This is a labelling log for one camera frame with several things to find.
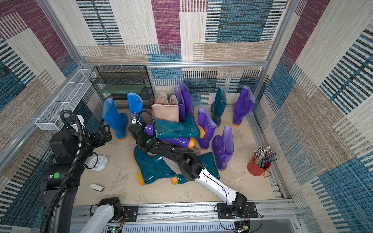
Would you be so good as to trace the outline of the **blue boot from pile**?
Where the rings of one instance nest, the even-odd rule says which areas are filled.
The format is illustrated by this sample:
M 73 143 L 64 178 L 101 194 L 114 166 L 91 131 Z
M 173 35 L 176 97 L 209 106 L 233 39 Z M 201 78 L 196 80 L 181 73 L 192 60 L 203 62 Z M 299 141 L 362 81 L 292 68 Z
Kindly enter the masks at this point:
M 136 112 L 139 116 L 139 112 L 143 109 L 143 100 L 140 95 L 130 92 L 127 93 L 128 105 L 130 114 Z

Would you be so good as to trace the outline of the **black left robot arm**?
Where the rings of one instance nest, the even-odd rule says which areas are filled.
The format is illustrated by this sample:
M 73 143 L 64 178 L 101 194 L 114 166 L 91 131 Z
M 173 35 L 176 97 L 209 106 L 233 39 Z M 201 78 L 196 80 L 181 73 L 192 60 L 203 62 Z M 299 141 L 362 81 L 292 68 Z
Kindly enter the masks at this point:
M 96 148 L 112 139 L 108 124 L 89 134 L 74 112 L 62 110 L 60 119 L 64 126 L 50 140 L 53 154 L 42 174 L 42 233 L 70 231 L 73 203 L 81 175 L 89 168 L 85 161 Z

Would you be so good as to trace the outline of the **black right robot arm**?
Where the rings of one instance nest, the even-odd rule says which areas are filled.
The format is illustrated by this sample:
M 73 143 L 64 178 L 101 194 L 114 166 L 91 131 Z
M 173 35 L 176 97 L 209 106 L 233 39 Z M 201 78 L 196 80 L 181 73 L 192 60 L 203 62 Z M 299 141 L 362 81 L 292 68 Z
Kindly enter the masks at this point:
M 137 147 L 146 154 L 150 152 L 170 159 L 179 167 L 183 177 L 189 181 L 196 181 L 203 184 L 224 201 L 235 217 L 244 217 L 247 198 L 240 192 L 229 188 L 221 181 L 217 180 L 205 168 L 200 157 L 197 156 L 193 150 L 176 149 L 164 142 L 158 141 L 155 132 L 153 132 L 153 136 L 145 133 L 145 124 L 141 123 L 140 120 L 141 114 L 143 113 L 147 113 L 152 119 L 152 122 L 155 123 L 149 111 L 141 110 L 137 114 L 135 123 L 129 126 L 129 133 L 135 139 Z

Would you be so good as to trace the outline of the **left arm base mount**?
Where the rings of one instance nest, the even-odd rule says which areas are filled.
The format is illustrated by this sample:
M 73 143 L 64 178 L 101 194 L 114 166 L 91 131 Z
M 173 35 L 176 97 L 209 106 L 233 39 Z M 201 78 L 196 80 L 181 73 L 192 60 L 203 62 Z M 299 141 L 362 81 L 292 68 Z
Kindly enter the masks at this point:
M 136 222 L 139 206 L 122 206 L 120 210 L 114 208 L 114 216 L 108 223 Z

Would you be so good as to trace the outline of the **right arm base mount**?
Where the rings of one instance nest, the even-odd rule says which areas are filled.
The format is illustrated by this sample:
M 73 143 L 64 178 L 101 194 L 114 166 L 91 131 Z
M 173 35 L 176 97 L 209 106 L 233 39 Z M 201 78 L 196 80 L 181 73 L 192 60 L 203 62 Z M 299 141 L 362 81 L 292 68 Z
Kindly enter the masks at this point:
M 218 213 L 219 219 L 234 219 L 234 218 L 258 218 L 257 207 L 254 202 L 247 202 L 242 210 L 236 210 L 233 206 L 228 206 L 225 203 L 217 203 L 214 211 Z

